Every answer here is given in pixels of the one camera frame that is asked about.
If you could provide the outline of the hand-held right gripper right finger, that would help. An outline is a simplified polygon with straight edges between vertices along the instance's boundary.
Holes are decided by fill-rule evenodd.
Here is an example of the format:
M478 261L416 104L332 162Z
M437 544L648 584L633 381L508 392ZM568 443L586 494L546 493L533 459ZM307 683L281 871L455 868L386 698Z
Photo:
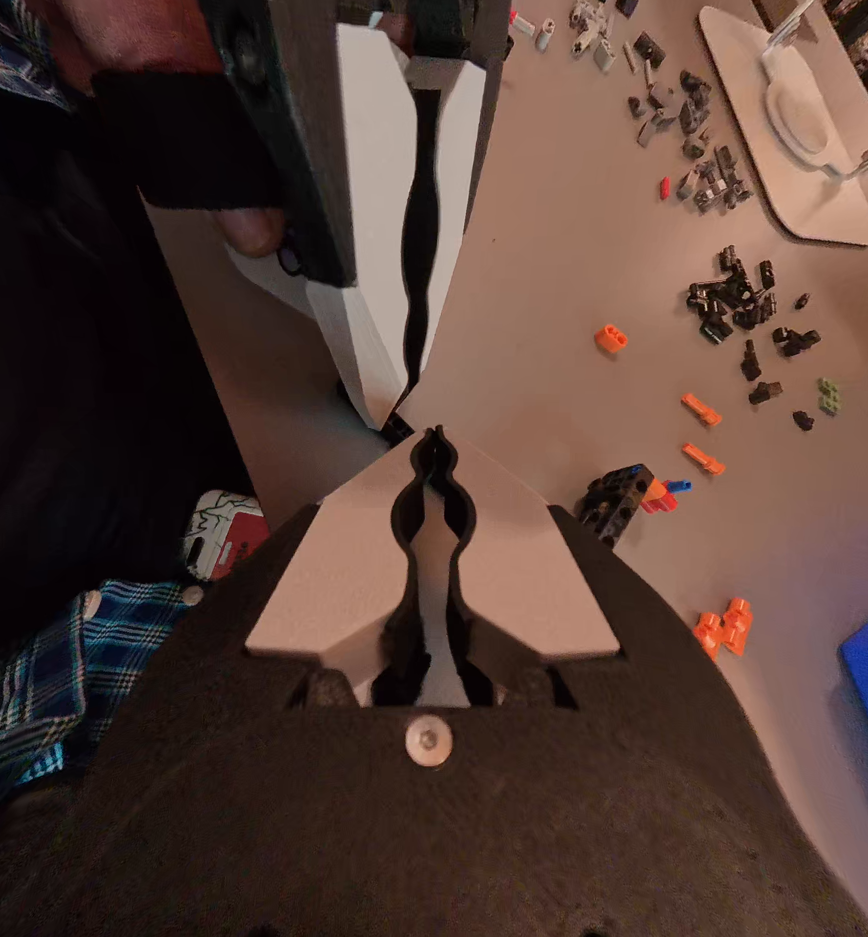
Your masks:
M472 707L495 705L525 672L614 659L620 642L549 503L510 470L434 431L434 481L455 535L447 632Z

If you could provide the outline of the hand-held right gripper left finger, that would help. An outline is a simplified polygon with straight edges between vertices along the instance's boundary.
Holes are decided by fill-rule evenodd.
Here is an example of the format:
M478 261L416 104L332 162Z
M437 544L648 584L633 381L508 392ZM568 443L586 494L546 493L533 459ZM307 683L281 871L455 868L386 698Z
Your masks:
M323 499L246 639L249 654L343 673L409 706L430 666L413 541L438 437L417 432Z

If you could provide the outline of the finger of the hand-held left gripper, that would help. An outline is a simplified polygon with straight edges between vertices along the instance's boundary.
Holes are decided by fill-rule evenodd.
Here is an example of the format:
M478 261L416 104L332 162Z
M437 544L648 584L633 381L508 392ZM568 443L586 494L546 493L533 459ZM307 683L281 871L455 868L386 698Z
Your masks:
M398 328L407 373L399 405L428 365L462 246L486 76L454 58L414 57L406 70L414 155L398 257L408 304Z
M381 429L408 384L403 230L416 163L416 109L401 53L379 30L339 24L346 169L355 274L310 281L307 297L349 399Z

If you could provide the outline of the black lego beam assembly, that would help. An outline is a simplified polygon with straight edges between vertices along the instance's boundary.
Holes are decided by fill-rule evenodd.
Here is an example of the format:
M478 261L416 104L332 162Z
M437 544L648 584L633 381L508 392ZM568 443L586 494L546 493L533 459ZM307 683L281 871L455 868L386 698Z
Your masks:
M577 517L600 543L614 549L639 511L674 512L678 496L692 489L688 480L662 482L645 465L635 464L591 482L577 505Z

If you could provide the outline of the orange lego hinge brick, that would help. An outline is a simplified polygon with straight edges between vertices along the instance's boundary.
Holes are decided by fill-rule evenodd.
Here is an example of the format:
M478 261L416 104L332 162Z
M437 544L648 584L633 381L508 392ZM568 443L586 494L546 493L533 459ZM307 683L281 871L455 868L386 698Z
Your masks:
M723 612L721 643L738 657L744 655L754 614L749 601L741 597L731 599Z
M727 626L722 615L702 612L693 630L694 637L711 661L716 661L727 640Z

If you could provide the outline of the pile of light grey lego pieces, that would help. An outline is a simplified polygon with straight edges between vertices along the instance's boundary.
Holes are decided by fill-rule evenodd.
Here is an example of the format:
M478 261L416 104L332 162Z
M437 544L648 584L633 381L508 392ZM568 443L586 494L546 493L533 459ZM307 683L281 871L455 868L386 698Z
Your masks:
M616 13L615 3L598 1L571 3L567 25L574 32L570 46L572 59L577 61L582 57L590 56L601 72L608 72L616 58L612 43ZM546 18L541 24L535 24L521 15L513 6L509 14L509 29L512 33L529 38L533 42L535 51L544 54L555 35L556 23L553 19Z

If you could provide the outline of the pile of dark grey lego pieces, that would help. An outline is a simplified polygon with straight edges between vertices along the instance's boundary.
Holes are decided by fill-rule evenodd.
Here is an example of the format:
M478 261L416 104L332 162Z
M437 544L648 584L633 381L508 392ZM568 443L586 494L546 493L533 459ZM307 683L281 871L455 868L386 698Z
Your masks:
M645 83L643 97L627 100L639 122L638 145L647 147L672 129L682 135L682 156L691 166L671 194L680 202L693 202L701 215L714 209L731 212L747 202L753 191L739 172L738 159L729 146L713 143L713 85L687 69L681 70L676 85L664 81L659 74L664 50L647 32L624 44L623 50L629 65L641 67Z

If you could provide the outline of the pile of black lego pieces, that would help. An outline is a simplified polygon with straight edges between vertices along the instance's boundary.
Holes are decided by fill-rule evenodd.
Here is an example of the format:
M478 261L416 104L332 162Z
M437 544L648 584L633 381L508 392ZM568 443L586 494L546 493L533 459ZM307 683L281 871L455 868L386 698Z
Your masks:
M754 277L732 244L718 253L717 261L719 276L691 283L686 307L698 318L698 334L713 346L723 345L737 331L744 333L739 369L749 385L749 406L759 407L784 390L781 382L764 380L754 336L778 314L776 268L772 260L764 259L756 265ZM779 325L772 329L769 340L780 358L791 360L820 344L822 335L815 329L800 331ZM806 410L793 411L791 419L803 433L815 428L815 417Z

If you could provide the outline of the person's left hand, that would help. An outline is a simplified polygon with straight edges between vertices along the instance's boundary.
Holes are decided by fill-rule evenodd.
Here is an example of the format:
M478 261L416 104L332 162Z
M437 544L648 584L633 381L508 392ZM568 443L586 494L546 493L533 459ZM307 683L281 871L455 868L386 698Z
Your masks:
M101 71L220 75L222 62L198 2L29 1L47 27L56 71L91 96Z

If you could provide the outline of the phone in patterned case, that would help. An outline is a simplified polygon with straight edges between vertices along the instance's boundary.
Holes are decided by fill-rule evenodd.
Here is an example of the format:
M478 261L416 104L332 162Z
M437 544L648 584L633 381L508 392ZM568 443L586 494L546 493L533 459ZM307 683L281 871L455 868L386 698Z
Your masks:
M257 498L221 489L197 501L182 541L187 572L200 582L216 582L253 554L269 537Z

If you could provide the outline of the plaid shirt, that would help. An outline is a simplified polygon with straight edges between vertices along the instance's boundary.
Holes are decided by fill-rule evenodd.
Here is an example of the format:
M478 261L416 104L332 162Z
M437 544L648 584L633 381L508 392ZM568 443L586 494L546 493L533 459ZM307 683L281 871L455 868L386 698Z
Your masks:
M0 90L78 111L85 105L57 78L48 39L27 2L0 2ZM84 718L85 592L0 659L0 801Z

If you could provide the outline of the white stand base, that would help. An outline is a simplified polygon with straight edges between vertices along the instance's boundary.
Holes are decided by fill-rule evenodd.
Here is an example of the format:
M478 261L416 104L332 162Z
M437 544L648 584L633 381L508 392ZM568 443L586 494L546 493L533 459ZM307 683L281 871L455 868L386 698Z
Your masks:
M868 202L860 182L836 184L803 168L768 123L759 56L770 33L714 6L701 8L698 23L772 214L799 239L867 247ZM828 158L852 170L831 121L837 134Z

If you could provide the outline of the dark pants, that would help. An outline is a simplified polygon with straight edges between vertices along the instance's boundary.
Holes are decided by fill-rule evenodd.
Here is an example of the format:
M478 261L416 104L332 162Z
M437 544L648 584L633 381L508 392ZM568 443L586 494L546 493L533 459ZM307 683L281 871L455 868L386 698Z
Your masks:
M252 490L133 182L91 108L0 90L0 659L179 577L214 488Z

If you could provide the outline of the clear plastic stand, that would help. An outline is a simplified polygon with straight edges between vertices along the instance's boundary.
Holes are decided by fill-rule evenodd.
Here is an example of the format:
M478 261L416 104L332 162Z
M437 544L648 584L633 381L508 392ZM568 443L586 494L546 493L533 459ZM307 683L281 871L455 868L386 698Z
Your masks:
M803 168L819 170L832 182L844 184L868 174L868 151L852 170L844 170L828 158L837 134L829 110L802 55L789 51L801 19L812 5L811 1L798 3L768 37L759 56L767 81L764 106L774 134Z

